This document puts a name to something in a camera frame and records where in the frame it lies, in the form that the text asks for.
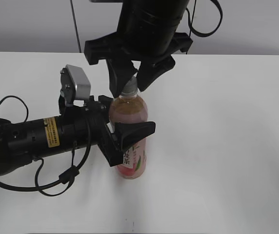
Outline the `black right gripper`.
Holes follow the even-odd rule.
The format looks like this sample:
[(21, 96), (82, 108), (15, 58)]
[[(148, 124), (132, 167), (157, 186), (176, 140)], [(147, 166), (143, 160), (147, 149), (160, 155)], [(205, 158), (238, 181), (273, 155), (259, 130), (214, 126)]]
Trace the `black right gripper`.
[(137, 73), (132, 60), (141, 61), (137, 73), (138, 89), (145, 91), (158, 77), (172, 70), (176, 64), (171, 56), (176, 51), (187, 52), (193, 40), (186, 33), (174, 33), (167, 49), (161, 55), (150, 55), (127, 45), (116, 33), (85, 42), (84, 55), (89, 65), (106, 59), (109, 89), (114, 98), (123, 91), (127, 82)]

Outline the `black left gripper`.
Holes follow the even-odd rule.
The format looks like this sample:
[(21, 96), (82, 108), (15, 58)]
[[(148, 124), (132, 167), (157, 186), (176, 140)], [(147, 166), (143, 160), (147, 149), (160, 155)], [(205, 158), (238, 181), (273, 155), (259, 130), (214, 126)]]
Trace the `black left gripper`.
[(113, 98), (100, 95), (95, 101), (91, 96), (81, 107), (65, 106), (59, 97), (58, 129), (60, 145), (65, 150), (98, 145), (111, 167), (123, 163), (123, 152), (156, 130), (153, 121), (141, 123), (115, 123), (115, 135), (109, 131), (109, 107)]

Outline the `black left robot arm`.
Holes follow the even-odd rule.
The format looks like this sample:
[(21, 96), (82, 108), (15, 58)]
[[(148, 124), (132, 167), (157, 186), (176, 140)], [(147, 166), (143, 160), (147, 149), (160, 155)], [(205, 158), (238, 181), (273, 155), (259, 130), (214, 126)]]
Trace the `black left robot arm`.
[(84, 106), (64, 107), (60, 116), (11, 123), (0, 118), (0, 176), (44, 158), (98, 145), (111, 167), (123, 163), (124, 153), (134, 144), (152, 135), (152, 121), (116, 123), (110, 132), (111, 98), (89, 100)]

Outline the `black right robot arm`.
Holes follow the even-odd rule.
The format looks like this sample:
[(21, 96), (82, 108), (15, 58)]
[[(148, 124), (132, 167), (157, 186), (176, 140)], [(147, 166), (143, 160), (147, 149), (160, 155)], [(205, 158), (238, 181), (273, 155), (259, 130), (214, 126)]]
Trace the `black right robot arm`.
[(106, 61), (113, 97), (133, 76), (143, 92), (174, 68), (172, 54), (189, 50), (193, 41), (187, 33), (177, 32), (187, 5), (186, 0), (124, 0), (117, 30), (85, 42), (89, 65)]

